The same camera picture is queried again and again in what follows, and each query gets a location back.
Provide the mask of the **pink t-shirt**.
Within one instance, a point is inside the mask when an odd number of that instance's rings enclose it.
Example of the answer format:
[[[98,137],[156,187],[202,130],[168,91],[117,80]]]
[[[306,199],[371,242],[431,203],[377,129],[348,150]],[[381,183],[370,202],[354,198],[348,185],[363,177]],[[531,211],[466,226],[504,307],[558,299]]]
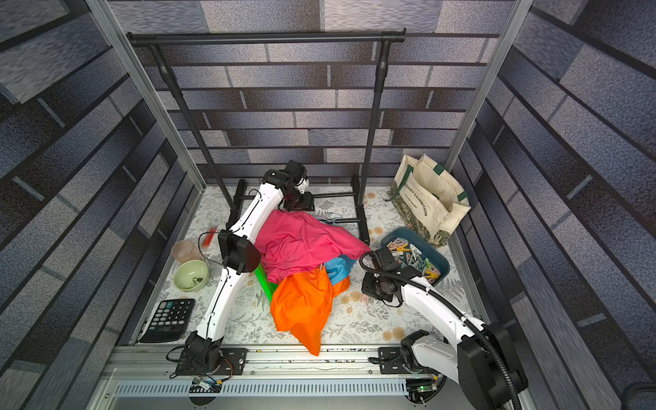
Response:
[[[314,270],[338,256],[359,259],[370,247],[343,227],[327,225],[306,213],[269,215],[256,238],[268,281]]]

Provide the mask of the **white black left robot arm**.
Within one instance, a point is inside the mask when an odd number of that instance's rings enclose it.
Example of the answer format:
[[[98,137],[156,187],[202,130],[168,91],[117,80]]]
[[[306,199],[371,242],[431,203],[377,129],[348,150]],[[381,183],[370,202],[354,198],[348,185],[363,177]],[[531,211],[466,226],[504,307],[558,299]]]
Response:
[[[175,374],[210,376],[223,364],[221,342],[228,316],[248,275],[261,265],[255,243],[268,217],[280,205],[293,208],[309,186],[307,171],[290,161],[282,170],[269,170],[244,214],[230,228],[217,234],[222,271],[220,283],[202,322],[184,342]]]

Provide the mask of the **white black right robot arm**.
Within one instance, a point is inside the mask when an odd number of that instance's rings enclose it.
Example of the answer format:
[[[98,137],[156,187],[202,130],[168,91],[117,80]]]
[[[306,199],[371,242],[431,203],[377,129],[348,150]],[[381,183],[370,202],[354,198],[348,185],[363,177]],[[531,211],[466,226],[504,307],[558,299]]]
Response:
[[[445,339],[418,331],[401,344],[404,366],[412,372],[435,371],[458,383],[476,409],[521,409],[519,394],[528,379],[508,330],[486,324],[460,310],[434,289],[413,266],[401,266],[391,251],[369,251],[359,259],[366,272],[362,292],[389,302],[396,298],[422,314]]]

